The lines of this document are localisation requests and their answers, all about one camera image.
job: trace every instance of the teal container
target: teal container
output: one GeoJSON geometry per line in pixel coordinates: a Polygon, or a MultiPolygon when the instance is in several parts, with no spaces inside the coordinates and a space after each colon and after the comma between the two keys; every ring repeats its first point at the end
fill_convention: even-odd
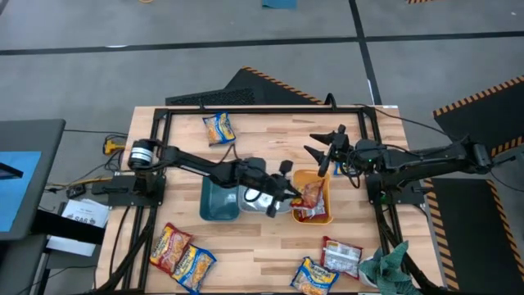
{"type": "Polygon", "coordinates": [[[221,188],[207,177],[202,181],[200,217],[208,221],[233,221],[238,218],[238,187],[221,188]]]}

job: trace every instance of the chip bag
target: chip bag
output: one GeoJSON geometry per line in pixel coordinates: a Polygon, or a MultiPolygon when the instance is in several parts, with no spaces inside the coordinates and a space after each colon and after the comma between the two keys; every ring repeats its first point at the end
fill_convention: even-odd
{"type": "Polygon", "coordinates": [[[317,206],[318,200],[322,193],[325,179],[306,184],[303,188],[298,188],[302,193],[301,198],[294,198],[291,200],[291,208],[293,209],[313,209],[317,206]]]}
{"type": "Polygon", "coordinates": [[[212,117],[203,118],[203,121],[206,124],[210,146],[230,143],[235,140],[235,133],[233,128],[231,128],[227,112],[220,112],[212,117]]]}
{"type": "Polygon", "coordinates": [[[328,217],[328,212],[326,211],[326,201],[324,195],[320,192],[320,197],[318,199],[317,206],[313,209],[302,209],[298,211],[298,221],[302,222],[306,219],[317,219],[317,218],[326,218],[328,217]]]}
{"type": "Polygon", "coordinates": [[[149,261],[164,272],[172,274],[191,238],[190,234],[184,233],[168,223],[153,248],[149,261]]]}
{"type": "Polygon", "coordinates": [[[202,280],[215,261],[211,252],[189,245],[171,278],[181,284],[191,295],[198,295],[202,280]]]}
{"type": "Polygon", "coordinates": [[[362,248],[334,239],[323,237],[323,250],[320,265],[333,271],[340,271],[359,279],[359,261],[362,248]]]}
{"type": "Polygon", "coordinates": [[[311,258],[304,257],[290,285],[306,295],[327,295],[337,279],[338,273],[326,270],[311,258]]]}

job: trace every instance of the gray floor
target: gray floor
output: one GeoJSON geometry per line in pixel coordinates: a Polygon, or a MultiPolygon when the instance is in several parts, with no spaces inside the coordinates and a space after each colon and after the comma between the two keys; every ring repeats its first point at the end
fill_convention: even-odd
{"type": "MultiPolygon", "coordinates": [[[[357,3],[364,32],[372,36],[524,30],[521,0],[357,3]]],[[[11,0],[0,16],[0,50],[347,37],[355,31],[346,0],[299,0],[296,11],[265,10],[260,0],[155,0],[149,5],[11,0]]],[[[402,116],[434,126],[433,109],[522,75],[524,68],[524,38],[368,47],[383,104],[399,105],[402,116]]],[[[332,92],[339,104],[371,103],[357,43],[0,56],[0,118],[60,117],[71,129],[126,132],[135,106],[221,89],[241,66],[253,66],[320,98],[332,92]]],[[[404,127],[411,148],[449,142],[420,127],[404,127]]],[[[64,134],[50,181],[71,181],[103,163],[102,140],[103,135],[64,134]]],[[[516,163],[495,171],[521,188],[523,172],[516,163]]],[[[498,188],[522,250],[524,194],[498,188]]],[[[64,200],[63,194],[46,193],[42,206],[52,208],[64,200]]],[[[46,294],[81,293],[92,283],[92,270],[67,270],[50,280],[46,294]]]]}

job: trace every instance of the cable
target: cable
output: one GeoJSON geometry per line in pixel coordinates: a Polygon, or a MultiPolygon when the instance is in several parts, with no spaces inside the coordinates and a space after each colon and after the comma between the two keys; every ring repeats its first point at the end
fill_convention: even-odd
{"type": "Polygon", "coordinates": [[[71,181],[67,186],[71,186],[71,184],[74,184],[75,182],[77,182],[77,181],[79,181],[79,180],[81,180],[81,179],[83,179],[83,178],[88,177],[88,176],[89,176],[90,174],[92,174],[94,171],[96,171],[96,170],[102,168],[105,164],[106,164],[106,163],[103,163],[103,164],[100,164],[100,165],[98,165],[98,166],[92,168],[88,173],[86,173],[86,174],[84,174],[84,175],[78,177],[77,179],[71,181]]]}
{"type": "Polygon", "coordinates": [[[53,206],[52,209],[47,209],[46,207],[43,207],[43,206],[40,206],[40,205],[38,205],[38,208],[39,208],[39,209],[42,209],[42,210],[44,210],[44,211],[47,211],[47,212],[54,212],[55,209],[56,209],[55,206],[53,206]]]}
{"type": "Polygon", "coordinates": [[[427,216],[426,211],[425,211],[425,210],[424,210],[420,205],[418,205],[418,204],[413,204],[413,206],[415,206],[417,209],[419,209],[420,212],[422,212],[422,213],[425,215],[426,219],[428,219],[428,216],[427,216]]]}
{"type": "Polygon", "coordinates": [[[233,149],[233,154],[235,155],[235,159],[236,160],[240,160],[240,158],[237,155],[237,146],[235,145],[235,143],[233,143],[232,145],[230,145],[228,147],[228,150],[226,151],[226,153],[224,154],[222,159],[220,159],[220,161],[218,161],[217,163],[215,163],[213,165],[210,165],[209,167],[215,167],[215,166],[218,166],[218,165],[222,164],[224,162],[224,160],[226,159],[226,157],[228,157],[229,152],[231,152],[231,149],[233,149]]]}
{"type": "MultiPolygon", "coordinates": [[[[69,266],[69,267],[66,267],[66,268],[63,269],[63,270],[58,271],[58,272],[55,273],[54,275],[49,275],[49,276],[47,277],[47,279],[50,279],[50,278],[52,278],[52,277],[54,277],[54,276],[57,276],[57,275],[61,274],[62,272],[66,271],[66,270],[69,270],[69,269],[84,269],[84,268],[91,268],[91,267],[97,267],[97,266],[96,266],[96,265],[89,265],[89,266],[69,266]]],[[[32,288],[32,287],[33,287],[34,285],[36,285],[36,284],[40,284],[40,283],[42,283],[42,281],[44,281],[44,279],[41,279],[41,280],[39,280],[38,282],[36,282],[36,283],[34,283],[34,284],[31,284],[31,285],[29,285],[29,286],[23,288],[22,290],[20,290],[20,291],[19,291],[18,293],[16,293],[15,295],[20,295],[20,294],[22,294],[23,292],[25,292],[25,290],[27,290],[27,289],[29,289],[29,288],[32,288]]]]}
{"type": "Polygon", "coordinates": [[[115,132],[115,131],[64,129],[64,132],[79,132],[79,133],[93,133],[93,134],[118,134],[118,135],[122,135],[122,136],[128,136],[128,134],[125,134],[123,132],[115,132]]]}
{"type": "Polygon", "coordinates": [[[116,231],[115,243],[113,244],[113,250],[111,251],[111,260],[109,262],[109,277],[113,275],[113,261],[115,260],[116,245],[118,244],[118,237],[120,236],[120,231],[122,231],[122,225],[124,225],[124,220],[125,217],[128,215],[128,212],[129,206],[125,208],[124,214],[122,215],[122,219],[120,220],[120,224],[118,226],[118,230],[116,231]]]}
{"type": "MultiPolygon", "coordinates": [[[[371,107],[371,106],[368,106],[368,105],[365,105],[365,104],[362,104],[362,103],[356,103],[355,104],[356,106],[362,106],[362,107],[371,107]]],[[[382,110],[379,110],[378,108],[376,107],[371,107],[373,110],[375,111],[378,111],[379,113],[383,114],[383,115],[386,115],[390,118],[395,118],[395,119],[399,119],[399,120],[402,120],[402,121],[406,121],[406,122],[409,122],[411,124],[415,124],[415,125],[419,125],[419,126],[422,126],[422,127],[426,127],[428,129],[431,129],[433,131],[436,131],[442,135],[445,135],[453,140],[458,140],[457,138],[455,138],[453,135],[450,135],[450,134],[447,134],[446,132],[442,131],[442,130],[438,130],[437,128],[435,127],[431,127],[430,125],[426,125],[426,124],[423,124],[423,123],[420,123],[420,122],[417,122],[415,120],[410,120],[410,119],[406,119],[406,118],[402,118],[402,117],[399,117],[399,116],[393,116],[393,115],[390,115],[388,113],[386,113],[385,111],[382,111],[382,110]]]]}
{"type": "Polygon", "coordinates": [[[516,192],[521,192],[521,193],[524,193],[524,189],[521,189],[521,188],[514,188],[513,186],[509,185],[509,184],[506,184],[505,182],[503,182],[502,180],[500,180],[497,176],[495,176],[495,174],[493,174],[493,171],[490,171],[490,174],[491,176],[493,176],[493,178],[495,180],[497,180],[498,182],[500,182],[500,184],[502,184],[503,186],[505,186],[506,188],[510,188],[516,192]]]}
{"type": "Polygon", "coordinates": [[[394,144],[387,144],[387,143],[383,143],[382,144],[383,146],[386,146],[386,147],[390,147],[390,148],[396,148],[396,149],[399,149],[401,150],[402,152],[405,152],[411,156],[416,156],[416,157],[421,157],[421,156],[425,156],[424,154],[417,154],[416,152],[411,152],[409,151],[408,149],[406,148],[403,148],[403,147],[399,147],[397,145],[394,145],[394,144]]]}
{"type": "Polygon", "coordinates": [[[70,183],[70,184],[55,184],[55,183],[47,183],[47,185],[57,186],[57,187],[62,187],[62,188],[67,188],[67,187],[70,187],[70,186],[73,186],[73,185],[78,185],[78,184],[91,184],[91,183],[101,182],[101,181],[107,181],[107,180],[111,180],[111,179],[112,179],[112,177],[106,177],[106,178],[94,178],[94,179],[80,180],[80,181],[76,181],[76,182],[74,182],[74,183],[70,183]]]}

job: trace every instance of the black floor mat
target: black floor mat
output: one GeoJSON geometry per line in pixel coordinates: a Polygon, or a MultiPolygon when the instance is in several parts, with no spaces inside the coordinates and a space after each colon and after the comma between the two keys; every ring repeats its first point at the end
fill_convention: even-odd
{"type": "Polygon", "coordinates": [[[524,143],[524,76],[433,111],[438,125],[457,138],[469,134],[491,157],[524,143]]]}
{"type": "Polygon", "coordinates": [[[522,294],[524,266],[495,184],[482,179],[432,179],[431,219],[452,290],[522,294]]]}
{"type": "Polygon", "coordinates": [[[265,104],[259,88],[228,88],[165,99],[166,106],[245,106],[265,104]]]}
{"type": "Polygon", "coordinates": [[[323,104],[312,95],[301,92],[249,66],[243,66],[229,81],[226,89],[240,87],[261,88],[265,103],[269,105],[323,104]]]}

